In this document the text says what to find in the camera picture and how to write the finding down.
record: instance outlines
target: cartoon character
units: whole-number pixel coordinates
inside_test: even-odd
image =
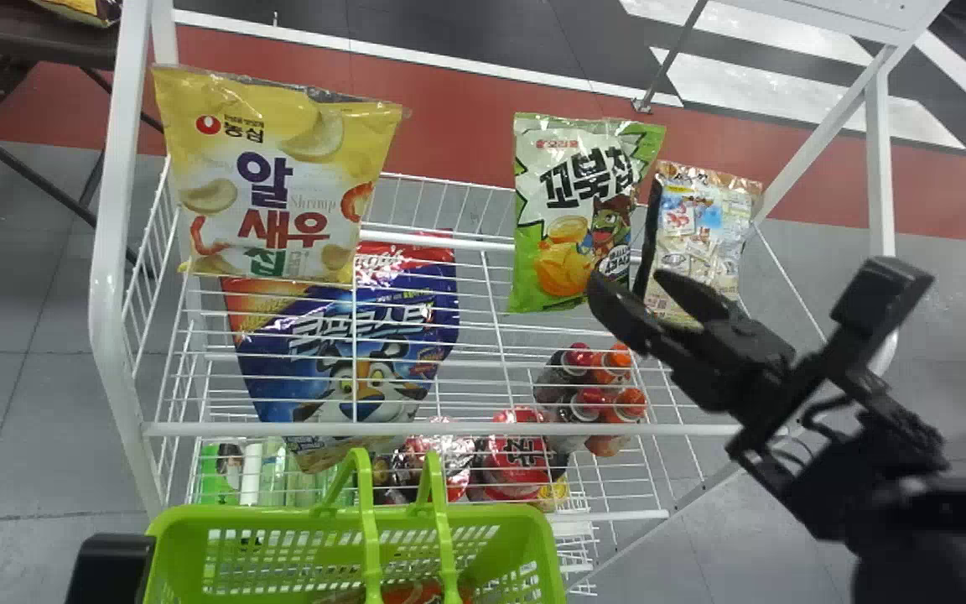
[[[591,247],[595,256],[605,258],[612,249],[625,243],[631,228],[628,225],[632,200],[628,195],[614,195],[605,202],[595,202],[595,217],[591,218]]]
[[[422,401],[427,389],[398,375],[394,362],[405,359],[409,345],[405,341],[387,341],[367,359],[356,361],[356,420],[392,421],[407,401]],[[340,357],[336,347],[326,349],[325,356]],[[330,371],[330,385],[317,398],[329,398],[327,403],[307,403],[293,409],[293,421],[306,421],[315,416],[318,421],[352,420],[352,359],[319,359],[317,368]],[[348,401],[334,404],[336,401]]]

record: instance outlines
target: plastic bottle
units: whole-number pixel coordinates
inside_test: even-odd
[[[639,424],[647,416],[647,397],[639,388],[626,388],[617,402],[603,409],[602,424]],[[596,456],[614,456],[632,440],[632,435],[594,435],[585,443]]]
[[[591,364],[595,362],[594,355],[582,341],[576,341],[563,351],[554,351],[532,390],[536,402],[552,405],[564,395],[574,393],[575,385],[587,382]]]
[[[564,404],[553,410],[557,424],[594,424],[610,406],[610,397],[601,388],[582,388],[564,399]],[[559,454],[572,454],[584,448],[587,435],[548,436],[547,447]]]
[[[616,386],[632,378],[632,353],[619,341],[606,352],[595,352],[591,363],[591,382],[599,386]]]

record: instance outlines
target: yellow chip bag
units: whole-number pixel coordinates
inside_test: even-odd
[[[349,283],[402,107],[177,65],[151,71],[193,270]]]

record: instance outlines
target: white wire shelf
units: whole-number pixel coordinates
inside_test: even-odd
[[[123,356],[127,373],[133,378],[131,387],[138,397],[141,414],[137,421],[149,444],[149,463],[156,482],[151,491],[156,500],[146,500],[146,504],[166,508],[198,501],[195,487],[203,478],[198,470],[202,446],[226,440],[250,444],[273,436],[383,435],[392,437],[392,448],[405,436],[434,433],[476,439],[495,433],[544,437],[627,435],[629,439],[616,456],[598,458],[579,450],[563,462],[564,466],[552,467],[561,469],[570,491],[567,500],[548,501],[544,506],[558,535],[563,572],[570,580],[567,584],[574,586],[572,591],[593,594],[594,584],[585,573],[598,567],[598,543],[616,544],[620,540],[617,524],[632,523],[632,527],[667,519],[690,482],[703,484],[712,471],[724,464],[722,445],[736,432],[736,425],[728,417],[701,412],[672,385],[667,367],[657,360],[636,356],[629,385],[640,388],[647,398],[647,413],[641,424],[494,424],[495,413],[515,406],[547,410],[547,405],[534,401],[532,388],[557,349],[567,348],[574,341],[586,344],[591,351],[607,351],[615,344],[613,336],[591,316],[587,305],[559,313],[503,312],[513,263],[512,237],[503,233],[512,230],[512,212],[509,189],[383,175],[365,216],[364,237],[453,249],[459,337],[434,378],[422,381],[429,387],[426,398],[388,401],[418,404],[414,421],[271,424],[258,420],[246,378],[326,378],[242,373],[238,364],[241,353],[234,347],[234,336],[241,336],[242,332],[231,328],[231,312],[226,309],[227,295],[234,294],[223,291],[219,279],[177,272],[183,257],[179,253],[183,237],[176,241],[175,238],[184,230],[184,218],[171,196],[166,195],[164,168],[138,246],[144,268],[133,271],[122,307]],[[643,237],[646,213],[640,210],[633,214],[633,248],[639,247]],[[184,245],[187,253],[188,244]],[[756,245],[764,246],[766,242]],[[776,258],[768,247],[758,249],[757,263],[771,261],[775,263]],[[633,263],[639,263],[639,259],[633,258]],[[754,267],[748,273],[758,280],[766,269]],[[783,273],[780,278],[771,278],[774,283],[767,288],[771,295],[777,294],[779,284],[783,287],[789,283]],[[293,297],[271,294],[268,298],[287,302]],[[798,297],[789,305],[789,314],[810,316]],[[406,305],[382,306],[396,309]],[[232,314],[261,315],[266,320],[292,316],[244,310],[234,310]],[[397,325],[397,321],[353,317],[348,334],[339,337],[345,343],[384,341],[380,336],[368,336],[376,325]],[[810,339],[819,341],[815,334]],[[254,356],[279,360],[279,355]],[[332,357],[316,352],[314,358]],[[309,404],[325,400],[280,401]],[[451,421],[429,421],[434,416]],[[547,484],[538,486],[547,486],[548,492],[553,492],[549,479]],[[476,503],[463,497],[454,505]],[[601,524],[609,529],[603,536],[598,532]]]

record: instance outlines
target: shrimp chip bag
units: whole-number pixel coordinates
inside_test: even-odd
[[[595,267],[629,283],[637,186],[666,129],[618,119],[513,118],[512,313],[571,309]]]
[[[403,109],[176,65],[153,75],[192,270],[350,282]]]

